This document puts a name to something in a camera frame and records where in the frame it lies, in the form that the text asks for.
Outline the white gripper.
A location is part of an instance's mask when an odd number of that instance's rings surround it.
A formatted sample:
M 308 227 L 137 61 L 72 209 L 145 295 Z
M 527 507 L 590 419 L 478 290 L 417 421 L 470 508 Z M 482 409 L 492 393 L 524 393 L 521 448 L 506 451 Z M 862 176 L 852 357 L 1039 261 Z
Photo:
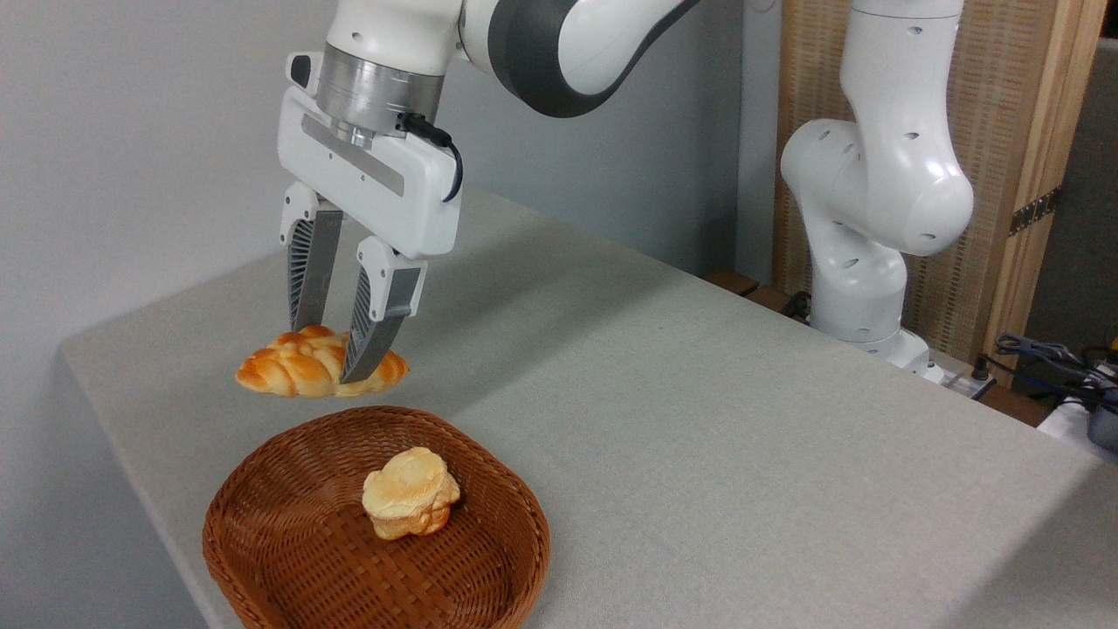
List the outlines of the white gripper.
M 344 215 L 378 236 L 358 246 L 341 375 L 341 383 L 352 384 L 375 374 L 404 320 L 417 313 L 426 263 L 415 259 L 454 246 L 462 206 L 458 159 L 404 132 L 396 116 L 387 132 L 332 118 L 318 104 L 325 92 L 322 61 L 322 53 L 292 53 L 285 63 L 292 86 L 280 109 L 277 151 L 299 182 L 285 191 L 280 240 L 286 247 L 290 327 L 300 331 L 322 322 Z

